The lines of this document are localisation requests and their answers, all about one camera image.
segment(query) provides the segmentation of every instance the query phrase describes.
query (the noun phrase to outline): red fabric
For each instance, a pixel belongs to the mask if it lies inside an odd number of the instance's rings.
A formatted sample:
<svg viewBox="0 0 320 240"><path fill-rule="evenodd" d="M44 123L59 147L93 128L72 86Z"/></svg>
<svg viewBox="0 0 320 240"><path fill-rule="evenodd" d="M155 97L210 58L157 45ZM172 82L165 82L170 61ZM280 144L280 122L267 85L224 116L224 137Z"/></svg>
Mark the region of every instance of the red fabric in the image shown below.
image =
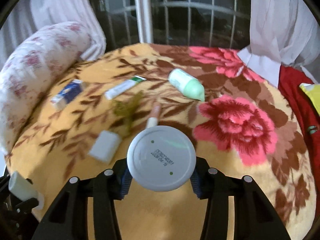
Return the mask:
<svg viewBox="0 0 320 240"><path fill-rule="evenodd" d="M299 88L301 83L313 84L305 74L292 67L280 67L278 89L288 100L290 107L296 115L301 131L306 142L313 176L317 186L316 217L320 215L320 117L313 107L309 98ZM310 135L307 131L309 126L317 126L318 131Z"/></svg>

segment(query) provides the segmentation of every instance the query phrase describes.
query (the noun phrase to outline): toothpaste tube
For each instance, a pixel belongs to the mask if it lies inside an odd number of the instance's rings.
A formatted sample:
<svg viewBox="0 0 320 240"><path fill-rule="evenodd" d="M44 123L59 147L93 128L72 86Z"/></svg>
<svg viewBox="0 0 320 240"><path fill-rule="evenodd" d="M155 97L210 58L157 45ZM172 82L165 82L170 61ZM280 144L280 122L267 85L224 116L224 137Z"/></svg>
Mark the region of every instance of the toothpaste tube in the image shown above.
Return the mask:
<svg viewBox="0 0 320 240"><path fill-rule="evenodd" d="M52 105L58 110L62 110L69 104L77 95L84 90L84 82L75 79L66 85L57 95L51 98Z"/></svg>
<svg viewBox="0 0 320 240"><path fill-rule="evenodd" d="M134 76L132 79L127 79L123 81L121 84L116 85L115 87L109 89L104 94L108 100L111 100L120 94L122 94L124 91L134 87L136 84L139 84L142 81L147 80L146 78L142 78L139 76Z"/></svg>

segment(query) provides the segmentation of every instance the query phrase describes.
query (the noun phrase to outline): round white container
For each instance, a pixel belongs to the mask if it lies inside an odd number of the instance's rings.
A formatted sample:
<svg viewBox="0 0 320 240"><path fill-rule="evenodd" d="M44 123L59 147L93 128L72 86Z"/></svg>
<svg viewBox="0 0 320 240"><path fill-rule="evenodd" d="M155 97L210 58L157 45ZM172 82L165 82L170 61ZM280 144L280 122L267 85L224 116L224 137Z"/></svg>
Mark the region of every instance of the round white container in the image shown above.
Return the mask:
<svg viewBox="0 0 320 240"><path fill-rule="evenodd" d="M127 163L132 177L144 188L170 191L190 179L196 166L196 151L183 132L155 126L133 139Z"/></svg>

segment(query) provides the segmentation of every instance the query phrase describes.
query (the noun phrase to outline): white pillow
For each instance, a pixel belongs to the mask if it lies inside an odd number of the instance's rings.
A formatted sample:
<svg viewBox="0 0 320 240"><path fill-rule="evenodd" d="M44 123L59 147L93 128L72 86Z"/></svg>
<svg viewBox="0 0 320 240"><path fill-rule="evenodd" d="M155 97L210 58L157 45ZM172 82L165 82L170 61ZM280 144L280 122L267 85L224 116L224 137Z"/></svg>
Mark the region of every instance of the white pillow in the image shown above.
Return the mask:
<svg viewBox="0 0 320 240"><path fill-rule="evenodd" d="M0 72L0 153L11 152L43 92L90 47L77 22L45 26L10 55Z"/></svg>

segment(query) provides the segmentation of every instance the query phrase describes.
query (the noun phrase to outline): white curtain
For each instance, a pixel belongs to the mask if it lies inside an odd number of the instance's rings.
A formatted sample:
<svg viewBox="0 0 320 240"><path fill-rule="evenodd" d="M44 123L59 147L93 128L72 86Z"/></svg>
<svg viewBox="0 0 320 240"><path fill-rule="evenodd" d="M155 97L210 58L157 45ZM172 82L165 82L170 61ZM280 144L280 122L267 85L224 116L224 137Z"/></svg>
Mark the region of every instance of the white curtain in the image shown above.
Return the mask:
<svg viewBox="0 0 320 240"><path fill-rule="evenodd" d="M0 69L15 48L46 25L76 21L91 36L91 46L81 58L95 60L104 54L106 38L88 0L20 0L0 30Z"/></svg>
<svg viewBox="0 0 320 240"><path fill-rule="evenodd" d="M251 0L250 45L238 53L249 68L278 87L280 64L316 77L319 54L320 28L303 0Z"/></svg>

